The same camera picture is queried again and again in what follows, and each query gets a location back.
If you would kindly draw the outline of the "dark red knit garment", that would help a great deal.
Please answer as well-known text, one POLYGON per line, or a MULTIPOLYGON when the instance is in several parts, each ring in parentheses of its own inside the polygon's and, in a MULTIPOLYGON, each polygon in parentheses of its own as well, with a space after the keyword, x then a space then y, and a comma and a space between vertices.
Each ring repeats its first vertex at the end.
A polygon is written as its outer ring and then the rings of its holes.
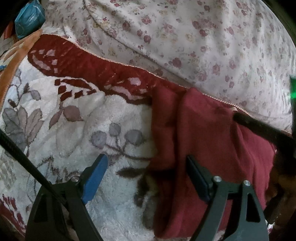
POLYGON ((153 224, 156 237, 192 236, 207 208, 185 173, 187 155, 225 181, 250 181, 261 206, 266 206, 275 148, 236 123, 230 106, 195 88, 176 93, 156 87, 152 136, 157 154, 147 174, 158 190, 153 224))

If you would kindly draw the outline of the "floral white duvet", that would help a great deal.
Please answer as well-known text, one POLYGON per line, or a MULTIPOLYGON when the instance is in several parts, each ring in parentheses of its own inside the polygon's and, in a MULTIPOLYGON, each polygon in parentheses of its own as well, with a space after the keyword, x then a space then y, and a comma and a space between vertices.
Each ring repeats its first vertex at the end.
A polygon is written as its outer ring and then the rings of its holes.
POLYGON ((49 1, 42 30, 290 131, 295 45, 262 1, 49 1))

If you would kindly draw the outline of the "red white floral blanket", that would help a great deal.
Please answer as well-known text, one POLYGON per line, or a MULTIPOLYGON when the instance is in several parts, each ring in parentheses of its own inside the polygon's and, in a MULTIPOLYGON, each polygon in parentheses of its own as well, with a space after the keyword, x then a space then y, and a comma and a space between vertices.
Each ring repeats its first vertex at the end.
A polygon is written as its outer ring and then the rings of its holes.
POLYGON ((93 55, 56 35, 33 35, 1 56, 1 129, 53 184, 105 154, 108 168, 87 210, 104 240, 159 238, 152 93, 189 88, 93 55))

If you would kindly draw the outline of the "blue plastic bag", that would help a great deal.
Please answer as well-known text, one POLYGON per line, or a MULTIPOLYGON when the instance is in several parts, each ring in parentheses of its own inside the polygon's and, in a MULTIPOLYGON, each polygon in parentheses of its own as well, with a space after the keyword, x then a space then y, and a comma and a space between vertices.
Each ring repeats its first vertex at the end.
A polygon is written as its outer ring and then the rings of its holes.
POLYGON ((38 0, 30 1, 18 13, 15 19, 16 37, 20 40, 37 29, 45 22, 45 10, 38 0))

